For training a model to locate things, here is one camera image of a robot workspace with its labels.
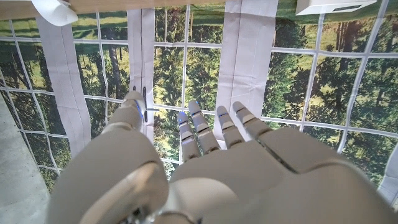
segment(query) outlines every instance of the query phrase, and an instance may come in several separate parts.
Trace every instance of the printed forest wallpaper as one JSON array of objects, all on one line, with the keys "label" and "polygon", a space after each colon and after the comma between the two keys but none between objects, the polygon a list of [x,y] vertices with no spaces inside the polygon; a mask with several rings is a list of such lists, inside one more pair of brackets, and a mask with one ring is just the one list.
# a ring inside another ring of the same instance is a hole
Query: printed forest wallpaper
[{"label": "printed forest wallpaper", "polygon": [[[398,0],[378,30],[381,1],[324,16],[295,16],[296,3],[279,0],[261,119],[317,138],[379,185],[398,143]],[[224,9],[155,9],[154,145],[168,177],[182,163],[177,113],[197,99],[214,126]],[[82,14],[72,31],[94,138],[129,91],[127,13]],[[0,71],[2,97],[51,191],[70,149],[35,19],[0,21]]]}]

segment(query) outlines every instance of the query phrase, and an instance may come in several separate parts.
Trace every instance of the white box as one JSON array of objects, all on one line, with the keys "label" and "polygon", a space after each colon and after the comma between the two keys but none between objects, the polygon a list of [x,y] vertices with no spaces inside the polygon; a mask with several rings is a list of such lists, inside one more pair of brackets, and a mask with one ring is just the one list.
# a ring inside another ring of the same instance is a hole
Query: white box
[{"label": "white box", "polygon": [[296,15],[353,12],[377,0],[298,0]]}]

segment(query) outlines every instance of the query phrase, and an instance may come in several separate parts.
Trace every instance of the white fabric panel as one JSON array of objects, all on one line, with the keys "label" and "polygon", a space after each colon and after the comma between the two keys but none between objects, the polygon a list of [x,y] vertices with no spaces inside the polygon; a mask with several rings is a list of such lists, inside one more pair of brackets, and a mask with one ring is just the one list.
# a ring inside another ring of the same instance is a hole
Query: white fabric panel
[{"label": "white fabric panel", "polygon": [[[277,5],[277,0],[226,2],[216,107],[223,105],[232,112],[232,104],[240,101],[260,117]],[[231,117],[244,138],[249,139],[238,119]],[[215,125],[215,136],[223,139],[219,125]]]},{"label": "white fabric panel", "polygon": [[91,141],[90,116],[81,87],[71,25],[57,27],[37,17],[45,61],[72,157]]},{"label": "white fabric panel", "polygon": [[[154,45],[155,9],[134,9],[127,11],[128,42],[130,55],[130,90],[143,93],[146,87],[147,108],[154,107]],[[144,133],[154,142],[154,112],[147,112]]]},{"label": "white fabric panel", "polygon": [[377,191],[389,204],[398,197],[398,144],[388,160],[386,174]]}]

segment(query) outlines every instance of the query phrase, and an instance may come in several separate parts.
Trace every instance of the concrete floor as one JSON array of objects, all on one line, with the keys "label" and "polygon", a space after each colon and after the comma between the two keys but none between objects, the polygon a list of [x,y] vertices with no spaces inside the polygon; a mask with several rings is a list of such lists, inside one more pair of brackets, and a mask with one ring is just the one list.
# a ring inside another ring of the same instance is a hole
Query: concrete floor
[{"label": "concrete floor", "polygon": [[0,96],[0,223],[45,223],[50,195]]}]

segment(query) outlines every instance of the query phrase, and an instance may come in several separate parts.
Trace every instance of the robotic hand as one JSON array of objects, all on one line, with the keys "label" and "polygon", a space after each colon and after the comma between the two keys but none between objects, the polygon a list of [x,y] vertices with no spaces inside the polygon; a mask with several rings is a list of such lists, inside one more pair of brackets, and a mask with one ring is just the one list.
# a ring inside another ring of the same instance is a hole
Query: robotic hand
[{"label": "robotic hand", "polygon": [[289,128],[273,131],[240,102],[217,109],[228,150],[220,150],[196,101],[189,110],[203,156],[178,115],[184,163],[167,182],[141,134],[144,100],[124,99],[107,127],[62,172],[49,223],[397,223],[366,177],[330,148]]}]

